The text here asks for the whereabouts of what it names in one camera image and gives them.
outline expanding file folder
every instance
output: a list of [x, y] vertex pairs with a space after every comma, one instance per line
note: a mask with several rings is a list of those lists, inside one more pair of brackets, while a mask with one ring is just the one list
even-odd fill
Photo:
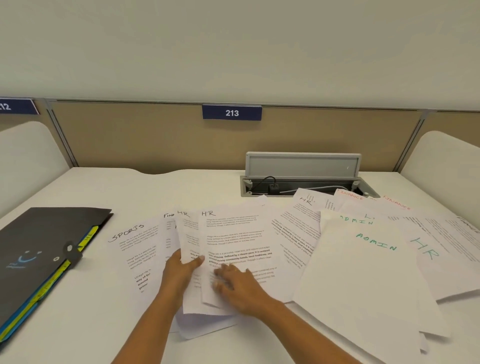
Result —
[[0, 230], [0, 342], [58, 282], [112, 215], [91, 207], [33, 207]]

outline cubicle wall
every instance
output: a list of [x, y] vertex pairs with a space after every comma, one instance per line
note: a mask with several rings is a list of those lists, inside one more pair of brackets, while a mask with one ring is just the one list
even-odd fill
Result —
[[36, 105], [38, 116], [0, 115], [0, 130], [40, 121], [72, 165], [48, 106], [80, 167], [241, 170], [247, 151], [282, 151], [361, 153], [361, 170], [393, 171], [401, 170], [430, 130], [480, 146], [475, 112], [431, 112], [419, 122], [421, 110], [266, 106], [261, 121], [224, 121], [203, 120], [197, 104], [37, 100]]

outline white tabletop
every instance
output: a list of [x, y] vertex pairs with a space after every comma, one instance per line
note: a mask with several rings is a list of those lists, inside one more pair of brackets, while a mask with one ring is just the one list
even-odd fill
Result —
[[[137, 316], [124, 296], [123, 285], [108, 258], [108, 237], [132, 222], [172, 207], [200, 208], [239, 203], [237, 170], [179, 170], [146, 175], [129, 169], [73, 168], [0, 219], [0, 229], [33, 206], [94, 206], [115, 215], [85, 250], [79, 264], [61, 280], [11, 342], [0, 363], [110, 363]], [[445, 209], [398, 173], [361, 172], [380, 195], [404, 204], [439, 212]], [[282, 205], [288, 198], [272, 198]], [[379, 361], [353, 347], [298, 306], [291, 307], [314, 327], [363, 363]], [[480, 297], [441, 304], [453, 338], [428, 337], [426, 363], [477, 363], [480, 358]], [[163, 363], [179, 364], [292, 363], [276, 337], [261, 323], [245, 318], [239, 325], [192, 340], [170, 334]]]

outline person's left hand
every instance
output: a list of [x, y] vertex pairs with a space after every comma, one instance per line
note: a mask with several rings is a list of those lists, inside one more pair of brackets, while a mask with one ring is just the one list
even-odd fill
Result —
[[175, 305], [175, 312], [181, 307], [183, 293], [187, 289], [195, 269], [202, 265], [205, 260], [203, 255], [196, 257], [189, 263], [182, 264], [181, 252], [177, 250], [167, 260], [163, 270], [162, 284], [158, 291], [159, 296], [166, 296]]

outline hand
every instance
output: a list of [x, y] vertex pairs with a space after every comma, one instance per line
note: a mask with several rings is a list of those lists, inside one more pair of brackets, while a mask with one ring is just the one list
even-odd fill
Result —
[[159, 296], [166, 296], [174, 304], [175, 312], [181, 307], [183, 302], [183, 293], [187, 289], [192, 273], [205, 260], [203, 255], [196, 257], [189, 263], [182, 264], [180, 261], [181, 252], [177, 250], [167, 260], [163, 270], [162, 284], [158, 291]]
[[217, 280], [213, 284], [214, 290], [244, 315], [261, 318], [263, 313], [269, 309], [283, 305], [263, 290], [248, 269], [242, 272], [233, 264], [229, 266], [222, 264], [222, 267], [215, 269], [214, 273], [232, 287], [230, 289], [223, 282]]

